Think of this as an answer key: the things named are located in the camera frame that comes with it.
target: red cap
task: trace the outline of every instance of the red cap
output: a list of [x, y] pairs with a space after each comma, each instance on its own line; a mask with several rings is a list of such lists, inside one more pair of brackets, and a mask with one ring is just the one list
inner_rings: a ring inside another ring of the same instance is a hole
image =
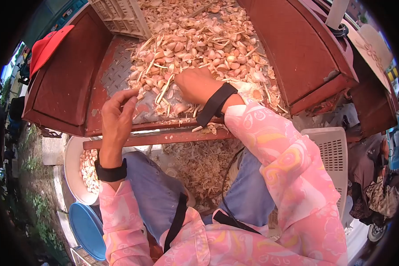
[[43, 39], [36, 41], [32, 48], [30, 78], [49, 60], [58, 45], [73, 28], [74, 25], [65, 26], [58, 31], [52, 31]]

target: hand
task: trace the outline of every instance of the hand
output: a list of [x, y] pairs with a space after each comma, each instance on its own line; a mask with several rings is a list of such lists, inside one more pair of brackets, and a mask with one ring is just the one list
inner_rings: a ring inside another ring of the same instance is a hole
[[388, 147], [387, 139], [384, 139], [384, 140], [381, 141], [381, 144], [380, 144], [380, 152], [381, 152], [381, 154], [384, 155], [384, 158], [385, 158], [386, 160], [388, 160], [388, 156], [389, 156], [389, 153], [390, 153], [390, 149], [389, 149], [389, 147]]
[[[193, 104], [205, 105], [208, 99], [224, 84], [215, 80], [207, 67], [187, 68], [176, 75], [174, 82], [182, 92], [182, 98]], [[234, 94], [223, 106], [222, 112], [231, 105], [244, 104], [241, 96]]]
[[103, 168], [116, 168], [122, 164], [121, 151], [130, 136], [138, 94], [138, 90], [117, 92], [102, 107], [103, 137], [99, 158]]

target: blue bucket lid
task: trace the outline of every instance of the blue bucket lid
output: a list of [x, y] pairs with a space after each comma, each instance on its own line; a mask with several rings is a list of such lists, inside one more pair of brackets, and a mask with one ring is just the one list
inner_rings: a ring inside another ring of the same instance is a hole
[[69, 223], [78, 243], [96, 260], [105, 260], [102, 223], [95, 212], [80, 202], [69, 207]]

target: wrist strap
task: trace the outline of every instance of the wrist strap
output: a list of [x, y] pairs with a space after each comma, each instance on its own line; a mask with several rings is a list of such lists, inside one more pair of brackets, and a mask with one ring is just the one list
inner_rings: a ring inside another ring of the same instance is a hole
[[124, 158], [120, 167], [103, 168], [99, 159], [94, 162], [97, 179], [105, 182], [115, 182], [124, 179], [127, 176], [127, 162]]
[[198, 124], [205, 128], [214, 115], [221, 117], [223, 105], [232, 94], [237, 93], [238, 90], [236, 88], [225, 82], [204, 105], [204, 108], [197, 117]]

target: shirt sleeve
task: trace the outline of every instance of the shirt sleeve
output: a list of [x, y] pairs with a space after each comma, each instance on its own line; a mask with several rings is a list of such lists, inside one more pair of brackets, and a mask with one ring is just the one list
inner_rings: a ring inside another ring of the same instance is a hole
[[336, 205], [340, 194], [318, 146], [290, 120], [258, 103], [228, 107], [225, 124], [262, 163], [282, 229], [277, 242], [302, 256], [346, 265], [346, 237]]
[[103, 240], [109, 265], [153, 265], [130, 182], [123, 181], [117, 192], [107, 183], [100, 184]]

